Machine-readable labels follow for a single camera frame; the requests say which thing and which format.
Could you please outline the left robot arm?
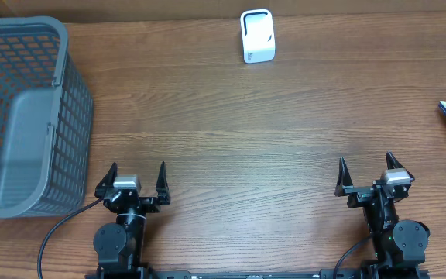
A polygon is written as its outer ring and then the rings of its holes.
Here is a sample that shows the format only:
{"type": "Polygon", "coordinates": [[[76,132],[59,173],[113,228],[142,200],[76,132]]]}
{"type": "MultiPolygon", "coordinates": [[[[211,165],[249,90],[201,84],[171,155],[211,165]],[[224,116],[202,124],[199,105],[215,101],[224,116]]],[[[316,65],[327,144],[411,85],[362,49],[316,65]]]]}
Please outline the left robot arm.
{"type": "Polygon", "coordinates": [[[160,165],[156,196],[142,197],[141,184],[135,174],[120,175],[113,163],[98,183],[94,196],[116,214],[114,222],[103,225],[94,235],[93,246],[98,255],[97,278],[156,278],[151,266],[142,261],[146,216],[159,213],[171,202],[166,179],[166,165],[160,165]]]}

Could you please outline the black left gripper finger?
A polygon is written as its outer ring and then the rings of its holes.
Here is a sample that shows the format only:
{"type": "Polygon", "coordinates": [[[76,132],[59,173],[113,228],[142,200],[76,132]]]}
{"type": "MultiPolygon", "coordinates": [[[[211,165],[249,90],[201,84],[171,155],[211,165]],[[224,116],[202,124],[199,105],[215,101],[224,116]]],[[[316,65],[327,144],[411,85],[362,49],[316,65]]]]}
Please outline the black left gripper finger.
{"type": "Polygon", "coordinates": [[[114,162],[108,173],[101,179],[94,190],[94,196],[96,198],[103,199],[106,195],[106,192],[109,188],[113,187],[114,181],[118,176],[118,165],[114,162]]]}
{"type": "Polygon", "coordinates": [[[160,171],[156,182],[156,192],[160,205],[169,205],[171,203],[170,190],[166,177],[166,163],[164,161],[160,165],[160,171]]]}

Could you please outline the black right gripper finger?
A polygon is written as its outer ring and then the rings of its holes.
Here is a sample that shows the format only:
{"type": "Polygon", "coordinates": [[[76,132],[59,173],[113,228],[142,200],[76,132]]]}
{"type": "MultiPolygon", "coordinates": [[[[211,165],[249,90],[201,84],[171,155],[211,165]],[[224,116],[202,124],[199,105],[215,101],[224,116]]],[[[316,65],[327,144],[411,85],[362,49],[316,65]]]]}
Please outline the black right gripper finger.
{"type": "Polygon", "coordinates": [[[353,188],[354,188],[354,185],[353,185],[350,173],[348,171],[348,167],[345,162],[345,158],[340,157],[338,180],[337,180],[334,194],[337,197],[345,196],[345,195],[348,195],[349,193],[351,193],[353,188]]]}
{"type": "Polygon", "coordinates": [[[403,168],[403,165],[395,158],[391,151],[386,153],[386,164],[388,169],[403,168]]]}

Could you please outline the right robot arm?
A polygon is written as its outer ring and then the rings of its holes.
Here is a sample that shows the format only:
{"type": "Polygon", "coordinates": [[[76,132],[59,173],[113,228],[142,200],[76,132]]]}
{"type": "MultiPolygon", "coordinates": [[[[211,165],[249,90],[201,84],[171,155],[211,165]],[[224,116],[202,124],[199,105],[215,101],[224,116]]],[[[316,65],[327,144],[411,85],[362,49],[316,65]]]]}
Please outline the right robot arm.
{"type": "Polygon", "coordinates": [[[347,250],[336,263],[332,277],[342,272],[345,259],[360,246],[372,242],[374,260],[365,260],[350,273],[353,278],[428,278],[419,265],[425,262],[425,250],[431,232],[422,222],[400,220],[395,204],[409,196],[415,177],[394,157],[386,153],[387,168],[370,186],[356,187],[344,157],[339,159],[337,197],[346,196],[349,208],[362,208],[369,235],[347,250]]]}

